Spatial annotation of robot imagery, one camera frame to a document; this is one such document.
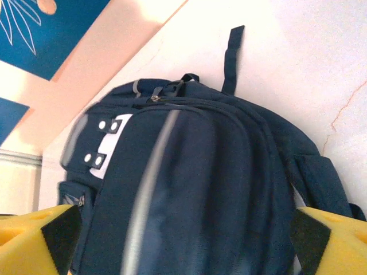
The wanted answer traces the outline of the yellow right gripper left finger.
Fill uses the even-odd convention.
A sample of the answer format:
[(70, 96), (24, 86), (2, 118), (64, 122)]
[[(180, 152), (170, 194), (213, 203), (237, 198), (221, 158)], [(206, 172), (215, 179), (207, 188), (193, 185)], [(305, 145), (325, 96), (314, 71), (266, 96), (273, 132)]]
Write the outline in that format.
[(1, 274), (69, 274), (81, 233), (76, 205), (1, 215)]

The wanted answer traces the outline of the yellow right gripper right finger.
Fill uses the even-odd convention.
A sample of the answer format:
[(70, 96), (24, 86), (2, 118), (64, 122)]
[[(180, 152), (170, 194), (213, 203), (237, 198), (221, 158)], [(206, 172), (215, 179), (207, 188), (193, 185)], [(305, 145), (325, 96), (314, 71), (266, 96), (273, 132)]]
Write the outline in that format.
[(304, 274), (366, 274), (365, 221), (300, 207), (291, 242)]

